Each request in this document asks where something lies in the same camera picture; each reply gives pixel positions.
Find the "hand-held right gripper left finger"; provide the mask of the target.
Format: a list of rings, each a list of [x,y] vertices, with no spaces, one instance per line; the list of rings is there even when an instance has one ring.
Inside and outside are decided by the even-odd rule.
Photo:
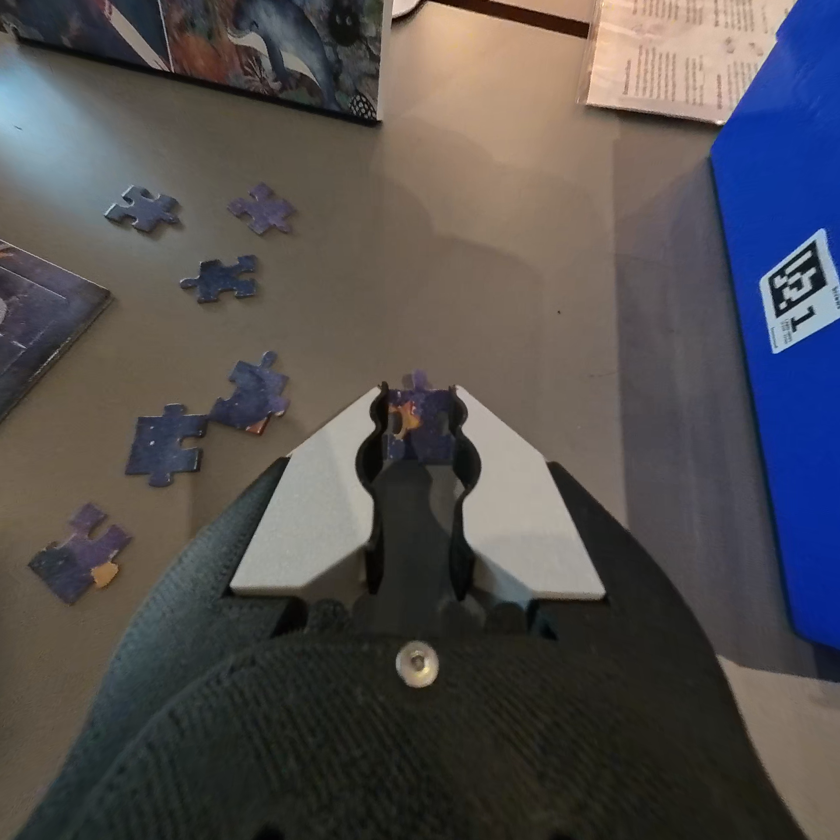
[[[371,388],[289,453],[232,593],[307,602],[377,593],[384,543],[371,483],[382,467],[383,402],[384,386]]]

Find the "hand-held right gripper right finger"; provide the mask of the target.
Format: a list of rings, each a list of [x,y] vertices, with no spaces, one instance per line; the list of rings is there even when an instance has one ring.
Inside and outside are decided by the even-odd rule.
[[[463,492],[451,532],[456,596],[528,606],[606,596],[545,457],[466,388],[451,429]]]

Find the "blue puzzle piece orange streak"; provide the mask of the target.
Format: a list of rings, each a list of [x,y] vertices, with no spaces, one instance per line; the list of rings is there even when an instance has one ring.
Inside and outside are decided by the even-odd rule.
[[[427,466],[451,466],[455,438],[449,427],[452,394],[433,388],[422,370],[404,377],[387,396],[387,423],[383,440],[386,462],[416,461]]]

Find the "space jigsaw puzzle board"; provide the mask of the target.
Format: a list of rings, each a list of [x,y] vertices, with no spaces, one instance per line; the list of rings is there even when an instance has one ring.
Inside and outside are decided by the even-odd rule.
[[[1,242],[1,419],[87,331],[111,291]]]

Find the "blue plastic bin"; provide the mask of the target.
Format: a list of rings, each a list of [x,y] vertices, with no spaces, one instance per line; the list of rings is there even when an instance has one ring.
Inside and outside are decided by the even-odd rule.
[[[838,2],[794,4],[710,163],[791,623],[838,649]]]

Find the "illustrated puzzle box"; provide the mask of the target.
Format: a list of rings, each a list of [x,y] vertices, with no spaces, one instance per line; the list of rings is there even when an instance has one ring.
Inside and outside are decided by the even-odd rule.
[[[27,42],[363,123],[382,120],[392,2],[2,1]]]

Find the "instruction sheet in clear sleeve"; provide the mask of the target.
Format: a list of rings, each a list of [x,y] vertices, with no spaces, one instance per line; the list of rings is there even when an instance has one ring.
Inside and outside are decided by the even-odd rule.
[[[717,126],[759,73],[794,1],[599,1],[577,102]]]

